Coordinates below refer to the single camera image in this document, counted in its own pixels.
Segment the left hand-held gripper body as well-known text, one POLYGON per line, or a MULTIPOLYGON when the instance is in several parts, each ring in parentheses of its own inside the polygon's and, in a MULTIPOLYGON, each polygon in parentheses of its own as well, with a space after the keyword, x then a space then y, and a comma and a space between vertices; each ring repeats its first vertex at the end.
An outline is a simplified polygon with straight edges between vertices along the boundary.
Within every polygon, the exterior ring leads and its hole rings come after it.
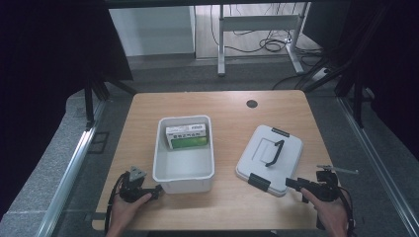
POLYGON ((129 171, 122 174, 120 185, 120 197, 133 203, 147 194, 142 188, 146 173, 138 167, 131 166, 129 171))

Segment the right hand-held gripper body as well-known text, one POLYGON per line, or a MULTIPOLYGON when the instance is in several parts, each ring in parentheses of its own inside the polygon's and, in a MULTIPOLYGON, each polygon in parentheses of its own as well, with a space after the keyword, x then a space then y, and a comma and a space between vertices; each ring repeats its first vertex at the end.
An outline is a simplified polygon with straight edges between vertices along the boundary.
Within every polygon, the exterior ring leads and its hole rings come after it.
POLYGON ((358 170, 338 168, 333 165, 318 165, 321 171, 316 172, 317 182, 309 182, 304 188, 321 201, 334 201, 343 196, 338 185, 337 172, 358 175, 358 170))

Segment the white bin lid black handle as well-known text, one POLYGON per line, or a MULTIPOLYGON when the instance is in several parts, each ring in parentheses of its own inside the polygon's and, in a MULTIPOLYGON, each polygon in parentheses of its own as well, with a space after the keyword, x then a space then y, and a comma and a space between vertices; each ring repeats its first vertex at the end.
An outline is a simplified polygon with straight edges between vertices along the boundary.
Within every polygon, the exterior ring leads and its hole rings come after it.
POLYGON ((249 185, 275 197, 287 193, 303 143, 285 131, 259 125, 236 166, 236 175, 249 185))

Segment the white plastic storage bin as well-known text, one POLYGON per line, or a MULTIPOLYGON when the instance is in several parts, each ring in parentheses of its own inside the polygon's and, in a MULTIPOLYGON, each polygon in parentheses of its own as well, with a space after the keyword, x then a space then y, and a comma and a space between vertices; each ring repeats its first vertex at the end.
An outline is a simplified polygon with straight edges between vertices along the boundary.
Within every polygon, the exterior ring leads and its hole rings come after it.
POLYGON ((153 162, 153 179, 167 194, 208 192, 214 176, 211 121, 208 116, 162 118, 158 124, 153 162), (204 123, 208 144, 171 149, 165 134, 167 126, 204 123))

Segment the person's left hand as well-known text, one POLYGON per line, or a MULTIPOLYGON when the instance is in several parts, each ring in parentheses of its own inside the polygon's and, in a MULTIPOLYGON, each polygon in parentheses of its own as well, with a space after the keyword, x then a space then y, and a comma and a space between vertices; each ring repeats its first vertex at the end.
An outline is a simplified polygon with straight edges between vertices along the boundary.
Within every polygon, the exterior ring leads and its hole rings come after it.
POLYGON ((111 212, 109 230, 123 230, 129 226, 139 209, 151 198, 151 194, 144 195, 137 201, 125 202, 120 196, 115 196, 111 212))

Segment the person's right hand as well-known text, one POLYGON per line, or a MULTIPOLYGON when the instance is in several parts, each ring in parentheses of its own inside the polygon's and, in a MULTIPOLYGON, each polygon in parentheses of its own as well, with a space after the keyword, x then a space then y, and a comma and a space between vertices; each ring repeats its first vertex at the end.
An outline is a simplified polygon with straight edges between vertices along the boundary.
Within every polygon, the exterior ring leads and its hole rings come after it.
POLYGON ((343 202, 339 198, 328 202, 321 201, 306 189, 302 189, 301 193, 317 210, 318 218, 323 224, 327 235, 332 231, 347 231, 348 233, 347 212, 343 202))

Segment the green and white carton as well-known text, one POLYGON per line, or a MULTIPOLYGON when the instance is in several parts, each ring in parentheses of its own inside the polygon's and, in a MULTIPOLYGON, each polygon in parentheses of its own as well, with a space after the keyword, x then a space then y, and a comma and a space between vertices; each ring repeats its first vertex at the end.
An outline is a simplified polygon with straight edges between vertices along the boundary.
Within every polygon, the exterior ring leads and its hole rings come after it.
POLYGON ((208 144, 207 127, 204 123, 167 126, 165 134, 171 149, 208 144))

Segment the black metal stand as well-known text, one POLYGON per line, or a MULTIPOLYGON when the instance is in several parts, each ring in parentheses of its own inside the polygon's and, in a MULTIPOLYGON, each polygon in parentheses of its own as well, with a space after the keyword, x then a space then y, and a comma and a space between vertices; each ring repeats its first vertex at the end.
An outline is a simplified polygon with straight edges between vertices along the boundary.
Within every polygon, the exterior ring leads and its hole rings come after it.
POLYGON ((132 96, 136 94, 136 91, 133 88, 119 80, 110 77, 105 77, 104 79, 95 77, 88 78, 85 82, 84 88, 85 112, 87 120, 86 130, 92 129, 96 123, 93 96, 96 96, 100 102, 107 101, 110 98, 110 92, 106 87, 107 82, 132 96))
POLYGON ((342 78, 335 87, 335 94, 338 97, 346 97, 350 91, 353 91, 352 99, 352 115, 359 128, 363 128, 362 121, 362 104, 363 102, 370 102, 371 99, 364 98, 364 76, 359 69, 348 68, 343 74, 342 78))

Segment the black curtain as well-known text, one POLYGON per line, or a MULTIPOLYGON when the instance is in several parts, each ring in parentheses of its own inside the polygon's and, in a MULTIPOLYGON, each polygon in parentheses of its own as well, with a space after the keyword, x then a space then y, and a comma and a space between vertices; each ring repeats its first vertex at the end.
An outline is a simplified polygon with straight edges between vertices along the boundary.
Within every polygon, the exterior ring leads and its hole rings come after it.
POLYGON ((129 76, 106 0, 0 0, 0 219, 67 99, 87 83, 129 76))
POLYGON ((345 19, 334 77, 359 69, 372 108, 419 160, 419 0, 332 0, 344 11, 315 17, 320 33, 345 19))

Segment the white cabinet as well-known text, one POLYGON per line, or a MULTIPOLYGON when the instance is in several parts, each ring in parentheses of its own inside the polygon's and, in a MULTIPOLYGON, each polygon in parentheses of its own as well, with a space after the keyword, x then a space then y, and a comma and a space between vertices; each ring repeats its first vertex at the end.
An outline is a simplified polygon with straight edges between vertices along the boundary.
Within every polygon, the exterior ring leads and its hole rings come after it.
POLYGON ((126 56, 195 52, 195 8, 111 9, 126 56))

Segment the black square floor bracket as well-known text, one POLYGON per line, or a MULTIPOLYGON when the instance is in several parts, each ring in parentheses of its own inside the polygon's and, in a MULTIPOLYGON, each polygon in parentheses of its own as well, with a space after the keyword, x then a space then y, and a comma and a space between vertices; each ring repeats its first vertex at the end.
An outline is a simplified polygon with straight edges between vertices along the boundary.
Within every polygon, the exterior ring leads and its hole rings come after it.
POLYGON ((89 154, 102 154, 105 151, 108 143, 109 133, 107 131, 97 132, 89 145, 89 154))

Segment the aluminium floor rail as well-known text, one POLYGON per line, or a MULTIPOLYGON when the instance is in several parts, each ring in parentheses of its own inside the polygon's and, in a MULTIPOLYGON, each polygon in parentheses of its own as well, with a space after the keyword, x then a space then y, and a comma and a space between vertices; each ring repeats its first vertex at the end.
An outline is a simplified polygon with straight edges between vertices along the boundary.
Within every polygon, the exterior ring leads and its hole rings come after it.
POLYGON ((56 192, 42 218, 41 225, 36 232, 35 237, 51 237, 84 162, 88 148, 93 140, 93 136, 96 133, 105 104, 105 102, 99 102, 93 110, 93 121, 88 128, 83 130, 56 192))
POLYGON ((408 203, 405 195, 401 192, 396 182, 390 176, 388 170, 384 166, 376 148, 368 137, 366 131, 361 128, 352 116, 352 108, 350 104, 342 98, 338 98, 337 102, 343 110, 350 127, 359 139, 367 157, 369 158, 378 179, 383 185, 389 199, 391 200, 396 212, 398 213, 402 223, 404 224, 410 237, 419 237, 419 218, 414 213, 411 205, 408 203))

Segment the white metal desk frame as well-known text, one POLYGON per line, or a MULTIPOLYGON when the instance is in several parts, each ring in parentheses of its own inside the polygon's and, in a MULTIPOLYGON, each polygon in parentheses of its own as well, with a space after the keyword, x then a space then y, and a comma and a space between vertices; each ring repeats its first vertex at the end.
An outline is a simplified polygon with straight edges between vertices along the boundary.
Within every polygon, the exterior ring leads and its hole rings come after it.
POLYGON ((224 17, 223 6, 220 6, 218 18, 217 74, 219 76, 225 75, 225 46, 223 38, 225 32, 285 30, 293 31, 292 37, 286 42, 286 50, 295 73, 302 75, 304 70, 295 54, 295 46, 305 19, 307 6, 308 3, 304 2, 302 10, 298 14, 293 15, 237 17, 224 17))

